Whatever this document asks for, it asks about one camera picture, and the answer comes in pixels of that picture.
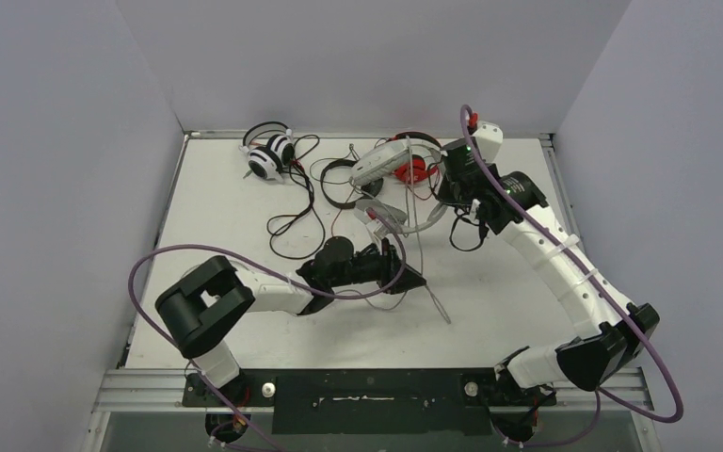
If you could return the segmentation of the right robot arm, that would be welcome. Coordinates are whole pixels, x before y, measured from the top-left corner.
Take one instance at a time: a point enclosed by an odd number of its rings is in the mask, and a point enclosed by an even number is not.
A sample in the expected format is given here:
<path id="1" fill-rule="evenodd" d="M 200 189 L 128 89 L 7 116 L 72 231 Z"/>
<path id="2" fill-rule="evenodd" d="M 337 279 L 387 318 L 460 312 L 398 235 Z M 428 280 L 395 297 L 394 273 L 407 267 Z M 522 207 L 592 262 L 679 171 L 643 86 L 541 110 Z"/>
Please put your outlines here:
<path id="1" fill-rule="evenodd" d="M 575 336 L 568 343 L 522 348 L 503 360 L 497 395 L 509 403 L 532 388 L 566 380 L 594 391 L 643 349 L 636 335 L 651 336 L 660 315 L 607 283 L 555 216 L 545 195 L 524 173 L 481 168 L 465 138 L 441 149 L 440 202 L 472 217 L 485 236 L 513 247 L 539 275 L 566 312 Z"/>

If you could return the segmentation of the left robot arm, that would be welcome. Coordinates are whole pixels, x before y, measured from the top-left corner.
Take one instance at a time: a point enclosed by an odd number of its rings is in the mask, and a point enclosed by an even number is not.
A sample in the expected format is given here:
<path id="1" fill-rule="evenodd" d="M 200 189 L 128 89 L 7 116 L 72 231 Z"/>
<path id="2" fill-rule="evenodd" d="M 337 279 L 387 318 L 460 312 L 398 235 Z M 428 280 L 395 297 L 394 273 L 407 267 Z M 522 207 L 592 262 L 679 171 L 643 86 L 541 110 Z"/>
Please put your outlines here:
<path id="1" fill-rule="evenodd" d="M 348 238 L 337 236 L 297 269 L 293 280 L 214 256 L 168 288 L 154 308 L 176 348 L 205 376 L 207 393 L 230 405 L 249 390 L 226 340 L 243 315 L 313 315 L 334 302 L 337 289 L 363 283 L 375 283 L 383 293 L 396 295 L 426 285 L 426 279 L 403 263 L 387 239 L 355 250 Z"/>

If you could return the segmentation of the grey white headphones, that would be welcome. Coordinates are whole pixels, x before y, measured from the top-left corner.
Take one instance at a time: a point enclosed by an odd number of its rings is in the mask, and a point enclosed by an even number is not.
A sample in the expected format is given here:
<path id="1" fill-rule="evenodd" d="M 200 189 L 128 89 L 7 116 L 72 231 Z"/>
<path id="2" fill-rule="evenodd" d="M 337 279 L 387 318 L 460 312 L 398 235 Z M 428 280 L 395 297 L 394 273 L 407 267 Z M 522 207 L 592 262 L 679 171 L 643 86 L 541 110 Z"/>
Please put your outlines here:
<path id="1" fill-rule="evenodd" d="M 384 184 L 389 183 L 400 188 L 407 196 L 406 205 L 403 208 L 389 204 L 385 198 L 381 199 L 379 196 L 372 200 L 359 201 L 355 209 L 362 221 L 369 223 L 374 218 L 382 218 L 400 234 L 417 234 L 431 228 L 442 219 L 447 208 L 439 202 L 434 205 L 424 218 L 415 212 L 416 204 L 420 200 L 415 187 L 429 182 L 437 182 L 440 179 L 442 173 L 441 156 L 436 163 L 433 163 L 430 157 L 426 159 L 430 168 L 437 167 L 439 171 L 421 183 L 407 185 L 393 176 L 387 175 L 387 172 L 391 171 L 392 167 L 397 168 L 409 161 L 412 150 L 410 140 L 401 139 L 375 146 L 371 151 L 360 157 L 359 163 L 353 169 L 353 178 L 359 186 L 365 184 L 365 180 L 371 180 L 375 176 L 382 176 Z"/>

